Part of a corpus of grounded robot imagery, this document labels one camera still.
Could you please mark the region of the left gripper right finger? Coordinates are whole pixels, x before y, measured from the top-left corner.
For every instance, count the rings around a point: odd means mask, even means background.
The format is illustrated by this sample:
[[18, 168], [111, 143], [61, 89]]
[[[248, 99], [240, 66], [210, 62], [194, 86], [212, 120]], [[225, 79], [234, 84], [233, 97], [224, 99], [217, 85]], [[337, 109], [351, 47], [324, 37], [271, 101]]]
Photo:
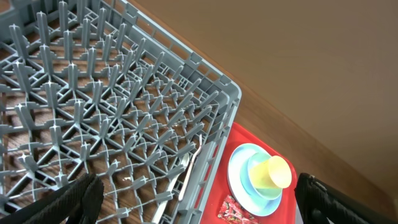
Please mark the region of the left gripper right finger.
[[295, 198], [303, 224], [397, 224], [307, 173], [298, 177]]

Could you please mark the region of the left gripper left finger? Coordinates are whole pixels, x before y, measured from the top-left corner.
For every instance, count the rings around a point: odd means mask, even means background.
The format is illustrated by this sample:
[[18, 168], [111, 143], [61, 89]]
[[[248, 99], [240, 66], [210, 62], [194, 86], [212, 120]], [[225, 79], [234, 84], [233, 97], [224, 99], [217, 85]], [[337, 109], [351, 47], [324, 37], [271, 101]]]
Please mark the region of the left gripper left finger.
[[54, 224], [64, 220], [71, 224], [94, 224], [104, 199], [104, 185], [94, 174], [85, 174], [76, 181], [52, 192], [4, 218], [5, 224]]

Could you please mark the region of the red snack wrapper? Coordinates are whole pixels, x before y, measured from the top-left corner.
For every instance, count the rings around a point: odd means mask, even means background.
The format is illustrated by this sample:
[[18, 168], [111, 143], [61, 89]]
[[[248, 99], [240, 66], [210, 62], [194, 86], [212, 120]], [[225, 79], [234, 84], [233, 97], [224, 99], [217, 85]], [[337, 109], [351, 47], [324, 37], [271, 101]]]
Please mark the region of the red snack wrapper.
[[231, 195], [224, 199], [218, 218], [230, 224], [260, 224], [259, 220], [243, 209]]

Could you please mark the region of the white fork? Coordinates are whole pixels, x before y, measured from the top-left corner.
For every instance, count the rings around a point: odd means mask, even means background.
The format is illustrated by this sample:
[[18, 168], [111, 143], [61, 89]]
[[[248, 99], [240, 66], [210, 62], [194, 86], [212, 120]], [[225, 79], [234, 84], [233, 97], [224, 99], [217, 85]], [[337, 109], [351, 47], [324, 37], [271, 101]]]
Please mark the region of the white fork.
[[202, 134], [201, 134], [201, 135], [199, 135], [199, 148], [193, 154], [193, 156], [190, 158], [190, 163], [189, 163], [188, 170], [187, 170], [187, 173], [186, 173], [186, 176], [185, 176], [185, 180], [183, 182], [180, 194], [178, 196], [178, 201], [179, 202], [181, 202], [183, 200], [183, 198], [184, 198], [185, 192], [187, 190], [188, 182], [189, 182], [189, 179], [190, 179], [190, 176], [191, 176], [191, 173], [192, 173], [192, 169], [193, 169], [193, 166], [194, 166], [194, 163], [195, 163], [195, 159], [198, 157], [199, 153], [201, 152], [202, 146], [203, 146], [203, 137], [202, 137]]

